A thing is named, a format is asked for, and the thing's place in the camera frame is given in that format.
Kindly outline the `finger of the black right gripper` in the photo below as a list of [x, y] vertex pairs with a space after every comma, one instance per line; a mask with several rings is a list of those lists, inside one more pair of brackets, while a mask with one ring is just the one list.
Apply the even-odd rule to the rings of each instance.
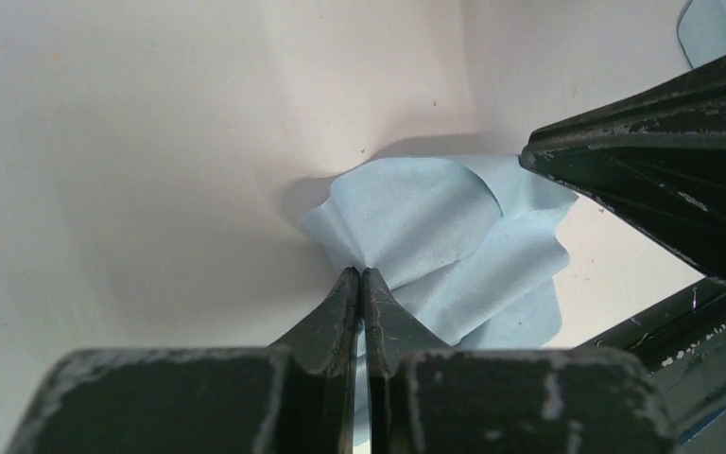
[[534, 131], [519, 160], [726, 286], [726, 56]]

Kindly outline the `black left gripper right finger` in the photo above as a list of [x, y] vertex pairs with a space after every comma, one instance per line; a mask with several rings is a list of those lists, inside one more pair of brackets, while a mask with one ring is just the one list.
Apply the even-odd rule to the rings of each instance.
[[362, 274], [375, 453], [673, 453], [641, 361], [612, 348], [457, 350]]

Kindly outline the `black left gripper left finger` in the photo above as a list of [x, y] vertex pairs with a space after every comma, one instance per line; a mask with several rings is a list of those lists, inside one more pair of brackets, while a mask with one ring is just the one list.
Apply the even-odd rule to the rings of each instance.
[[349, 453], [359, 272], [266, 347], [77, 350], [10, 453]]

